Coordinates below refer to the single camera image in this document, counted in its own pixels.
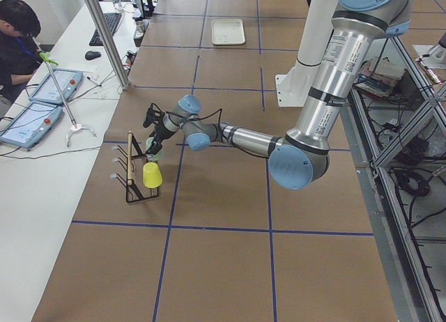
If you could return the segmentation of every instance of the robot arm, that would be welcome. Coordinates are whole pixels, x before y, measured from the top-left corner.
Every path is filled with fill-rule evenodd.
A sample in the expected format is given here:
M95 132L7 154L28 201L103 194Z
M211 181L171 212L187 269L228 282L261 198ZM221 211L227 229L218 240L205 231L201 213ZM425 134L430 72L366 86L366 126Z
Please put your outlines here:
M227 123L204 123L199 101L183 97L175 109L158 112L148 156L164 139L183 130L192 150L220 141L268 158L272 177L283 187L297 190L320 178L328 169L328 135L344 106L363 59L373 40L405 33L411 0L338 0L332 17L334 31L296 125L284 137L237 128ZM147 112L144 127L153 122Z

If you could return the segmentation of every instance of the white table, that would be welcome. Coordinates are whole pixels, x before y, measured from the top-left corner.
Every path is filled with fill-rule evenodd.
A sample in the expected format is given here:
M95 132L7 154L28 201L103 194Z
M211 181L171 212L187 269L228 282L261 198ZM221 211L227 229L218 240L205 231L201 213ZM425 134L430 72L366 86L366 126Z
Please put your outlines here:
M104 12L112 12L111 3L101 3ZM89 47L94 23L84 6L61 36L51 52L60 68L95 69L85 73L84 81L75 95L94 85L85 76L103 80L112 66L104 47ZM137 50L133 43L135 24L130 12L114 35L118 53ZM97 50L102 56L92 61L84 58L87 50ZM42 65L30 84L38 83L47 74ZM83 98L70 103L78 123L91 125L97 137L88 131L75 134L71 147L66 147L65 136L71 126L65 113L52 131L32 151L15 151L15 157L38 157L62 151L99 147L105 130L120 97L121 88L116 77L96 88ZM23 92L17 102L29 101ZM13 105L6 116L15 116L22 108ZM3 130L7 122L2 121ZM0 154L16 146L2 144ZM66 153L38 160L17 160L0 157L0 321L30 321L38 306L51 274L54 262L89 177L98 150Z

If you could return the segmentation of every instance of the keyboard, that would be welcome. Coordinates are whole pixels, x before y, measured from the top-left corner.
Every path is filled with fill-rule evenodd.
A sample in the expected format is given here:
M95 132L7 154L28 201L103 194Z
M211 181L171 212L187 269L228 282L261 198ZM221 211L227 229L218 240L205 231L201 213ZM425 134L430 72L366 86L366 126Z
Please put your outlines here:
M110 33L112 35L115 34L116 31L118 30L119 20L121 19L121 17L122 17L121 13L104 13L105 23L109 27ZM100 40L100 36L97 29L95 30L89 45L90 46L104 45Z

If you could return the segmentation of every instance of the black mouse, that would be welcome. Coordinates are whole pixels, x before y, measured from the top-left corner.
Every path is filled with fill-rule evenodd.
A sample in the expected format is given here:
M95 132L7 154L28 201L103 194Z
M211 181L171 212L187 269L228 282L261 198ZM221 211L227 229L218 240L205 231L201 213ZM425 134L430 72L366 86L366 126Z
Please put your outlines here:
M93 50L89 50L85 53L85 59L87 61L91 61L92 59L96 59L100 57L100 52L94 52Z

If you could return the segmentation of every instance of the blue tablet device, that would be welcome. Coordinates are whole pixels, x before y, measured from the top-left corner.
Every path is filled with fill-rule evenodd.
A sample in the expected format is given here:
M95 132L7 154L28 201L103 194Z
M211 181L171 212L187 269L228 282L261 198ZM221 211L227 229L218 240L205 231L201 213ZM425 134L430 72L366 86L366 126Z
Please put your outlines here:
M82 82L82 71L55 68L54 75L56 76L65 99L69 100ZM53 105L63 104L62 98L57 91L56 84L49 73L29 96L29 99L31 101L47 102Z
M45 102L30 102L28 106L0 132L0 141L31 148L61 117L62 107Z

